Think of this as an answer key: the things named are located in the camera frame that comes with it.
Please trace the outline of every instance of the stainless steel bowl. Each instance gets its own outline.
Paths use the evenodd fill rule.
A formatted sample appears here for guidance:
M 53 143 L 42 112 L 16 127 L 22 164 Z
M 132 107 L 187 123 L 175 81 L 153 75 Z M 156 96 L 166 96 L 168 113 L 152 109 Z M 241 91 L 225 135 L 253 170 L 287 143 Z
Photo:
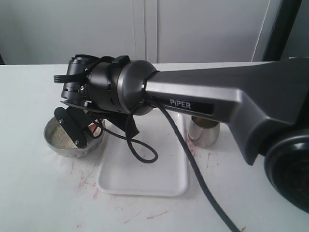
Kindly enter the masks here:
M 53 117 L 45 126 L 44 129 L 44 139 L 47 142 L 48 146 L 55 151 L 57 154 L 69 158 L 80 158 L 83 156 L 88 155 L 92 151 L 96 150 L 100 143 L 103 140 L 104 137 L 104 131 L 102 135 L 97 138 L 93 139 L 91 138 L 87 133 L 85 133 L 85 136 L 87 137 L 88 141 L 88 146 L 85 149 L 78 149 L 78 148 L 73 148 L 73 149 L 63 149 L 59 147 L 55 147 L 51 144 L 51 137 L 56 129 L 56 127 L 59 126 L 59 123 L 55 117 Z
M 220 123 L 200 117 L 191 117 L 188 135 L 196 146 L 207 148 L 213 145 L 220 132 Z

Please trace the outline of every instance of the cabinet door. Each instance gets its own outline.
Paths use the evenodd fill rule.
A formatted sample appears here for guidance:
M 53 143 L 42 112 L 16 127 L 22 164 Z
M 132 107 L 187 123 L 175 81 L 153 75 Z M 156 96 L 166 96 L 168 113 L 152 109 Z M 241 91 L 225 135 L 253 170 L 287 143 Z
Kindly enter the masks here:
M 145 59 L 143 0 L 2 0 L 8 64 L 67 64 L 78 53 Z
M 251 61 L 256 48 L 259 60 L 280 1 L 146 0 L 146 6 L 157 6 L 157 59 L 152 62 Z M 147 53 L 153 57 L 153 50 Z

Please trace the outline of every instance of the table surface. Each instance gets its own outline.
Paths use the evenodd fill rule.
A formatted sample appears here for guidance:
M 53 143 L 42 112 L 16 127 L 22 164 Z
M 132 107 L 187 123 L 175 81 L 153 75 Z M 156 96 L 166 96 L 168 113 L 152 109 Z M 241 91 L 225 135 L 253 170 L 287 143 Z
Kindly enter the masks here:
M 239 65 L 243 63 L 155 66 L 167 71 Z M 179 197 L 109 195 L 96 187 L 104 143 L 100 152 L 81 159 L 49 149 L 43 129 L 61 106 L 62 90 L 62 85 L 53 84 L 53 75 L 66 69 L 67 65 L 0 66 L 0 230 L 228 232 L 190 165 L 188 191 Z M 211 149 L 189 146 L 210 190 L 239 229 L 308 231 L 309 215 L 271 186 L 263 157 L 258 156 L 253 166 L 245 163 L 226 125 Z

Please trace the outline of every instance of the white wall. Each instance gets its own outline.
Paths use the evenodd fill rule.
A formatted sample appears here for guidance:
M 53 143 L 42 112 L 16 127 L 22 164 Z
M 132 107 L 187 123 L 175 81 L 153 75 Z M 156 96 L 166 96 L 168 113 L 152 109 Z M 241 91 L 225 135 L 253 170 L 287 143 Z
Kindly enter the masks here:
M 260 60 L 281 0 L 0 0 L 7 64 Z
M 303 0 L 281 58 L 309 57 L 309 0 Z

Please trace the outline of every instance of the plastic tray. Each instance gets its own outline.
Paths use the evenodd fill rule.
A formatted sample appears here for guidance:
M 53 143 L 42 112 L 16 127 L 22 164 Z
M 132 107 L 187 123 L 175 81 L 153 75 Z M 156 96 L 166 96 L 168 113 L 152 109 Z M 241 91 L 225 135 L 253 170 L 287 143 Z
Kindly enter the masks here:
M 185 120 L 181 114 L 169 112 L 185 137 Z M 155 163 L 138 161 L 125 140 L 108 135 L 97 187 L 110 194 L 177 196 L 188 188 L 186 155 L 164 115 L 153 110 L 144 116 L 135 116 L 140 133 L 135 137 L 153 147 L 159 154 Z M 124 135 L 116 126 L 112 131 Z M 133 144 L 138 154 L 151 159 L 153 154 L 145 147 Z

